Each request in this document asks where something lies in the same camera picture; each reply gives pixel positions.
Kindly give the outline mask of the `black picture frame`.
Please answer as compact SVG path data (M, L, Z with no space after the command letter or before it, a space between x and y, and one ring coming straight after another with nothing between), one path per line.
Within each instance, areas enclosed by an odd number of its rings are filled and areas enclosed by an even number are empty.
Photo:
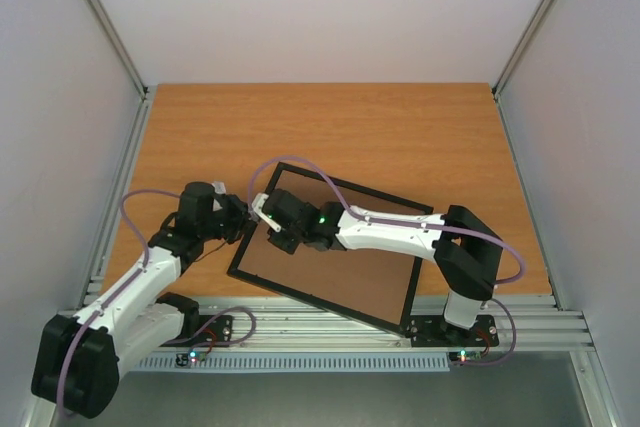
M405 215L432 214L419 202L331 178L354 206ZM319 207L337 201L319 174L279 162L268 184ZM379 250L319 252L299 246L289 255L268 241L264 223L250 223L227 274L293 300L404 337L423 260Z

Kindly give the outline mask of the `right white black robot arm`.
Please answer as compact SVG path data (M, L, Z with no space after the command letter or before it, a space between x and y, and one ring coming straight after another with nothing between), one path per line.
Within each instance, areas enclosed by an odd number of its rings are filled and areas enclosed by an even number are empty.
M493 297L501 239L462 206L442 215L376 212L340 202L317 208L275 189L257 194L251 209L268 226L269 242L290 255L299 245L320 252L368 249L437 265L449 287L441 330L450 342L475 334L481 307Z

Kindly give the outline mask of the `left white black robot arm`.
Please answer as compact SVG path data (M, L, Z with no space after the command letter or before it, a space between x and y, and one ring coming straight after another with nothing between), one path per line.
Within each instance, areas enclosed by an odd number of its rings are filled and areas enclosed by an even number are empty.
M200 259L207 242L238 241L251 207L219 183L191 182L176 198L176 210L141 240L142 254L116 283L43 327L30 389L60 413L97 417L121 379L159 347L186 347L195 363L198 348L231 344L215 316L201 316L197 301L167 288Z

